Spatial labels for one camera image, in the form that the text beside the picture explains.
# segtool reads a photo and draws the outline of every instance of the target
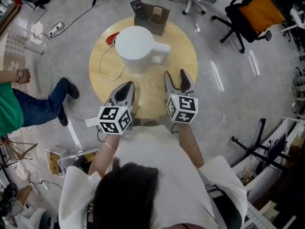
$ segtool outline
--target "white cube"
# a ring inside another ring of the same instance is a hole
[[[198,114],[198,98],[171,94],[166,109],[173,122],[191,123]]]
[[[98,122],[103,132],[121,135],[131,123],[129,108],[118,106],[100,107]]]

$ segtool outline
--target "green shirt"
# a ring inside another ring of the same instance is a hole
[[[23,126],[23,114],[11,83],[0,84],[0,137]]]

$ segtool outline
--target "orange pillow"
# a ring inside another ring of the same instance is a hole
[[[249,5],[239,8],[257,35],[270,26],[285,20],[271,0],[252,0]]]

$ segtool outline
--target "plaid cloth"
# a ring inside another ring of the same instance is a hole
[[[7,33],[0,42],[0,71],[25,69],[24,46],[27,38]],[[26,84],[12,83],[12,88],[27,92]]]

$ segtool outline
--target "wristwatch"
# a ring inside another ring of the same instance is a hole
[[[16,81],[16,83],[18,83],[23,77],[23,71],[17,70],[17,73],[18,73],[18,80]]]

